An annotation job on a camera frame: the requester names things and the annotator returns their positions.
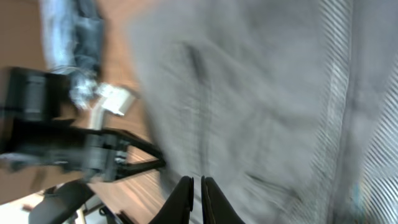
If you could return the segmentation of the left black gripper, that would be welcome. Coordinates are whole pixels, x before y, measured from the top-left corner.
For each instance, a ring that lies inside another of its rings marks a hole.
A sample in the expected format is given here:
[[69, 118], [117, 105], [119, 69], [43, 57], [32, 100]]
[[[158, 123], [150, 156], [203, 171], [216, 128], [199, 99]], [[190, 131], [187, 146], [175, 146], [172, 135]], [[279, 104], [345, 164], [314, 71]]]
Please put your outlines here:
[[[124, 141], [158, 159], [123, 164]], [[63, 172], [82, 172], [86, 182], [95, 177], [114, 182], [166, 165], [156, 145], [126, 130], [21, 120], [1, 130], [1, 159], [11, 172], [30, 166], [59, 166]]]

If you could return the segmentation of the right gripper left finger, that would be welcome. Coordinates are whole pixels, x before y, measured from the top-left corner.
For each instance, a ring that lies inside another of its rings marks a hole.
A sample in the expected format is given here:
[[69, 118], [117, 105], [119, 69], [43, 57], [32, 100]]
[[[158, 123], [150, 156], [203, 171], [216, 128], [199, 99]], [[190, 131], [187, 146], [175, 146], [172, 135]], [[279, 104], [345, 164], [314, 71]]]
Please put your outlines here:
[[149, 224], [189, 224], [193, 190], [193, 177], [183, 176]]

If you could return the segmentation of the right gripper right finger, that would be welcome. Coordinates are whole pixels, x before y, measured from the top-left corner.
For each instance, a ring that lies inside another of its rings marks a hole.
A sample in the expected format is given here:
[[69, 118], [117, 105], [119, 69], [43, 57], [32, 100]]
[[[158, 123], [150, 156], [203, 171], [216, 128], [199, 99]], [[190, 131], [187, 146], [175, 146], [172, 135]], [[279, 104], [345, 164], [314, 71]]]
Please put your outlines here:
[[212, 177], [201, 177], [204, 224], [244, 224]]

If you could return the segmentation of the grey shorts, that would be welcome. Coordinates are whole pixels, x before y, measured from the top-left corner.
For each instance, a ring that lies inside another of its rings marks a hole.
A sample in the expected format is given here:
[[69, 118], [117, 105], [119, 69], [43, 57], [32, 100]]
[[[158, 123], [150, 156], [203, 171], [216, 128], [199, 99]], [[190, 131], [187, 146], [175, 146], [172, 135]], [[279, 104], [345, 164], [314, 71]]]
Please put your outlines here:
[[397, 2], [159, 1], [126, 32], [168, 196], [246, 223], [397, 222]]

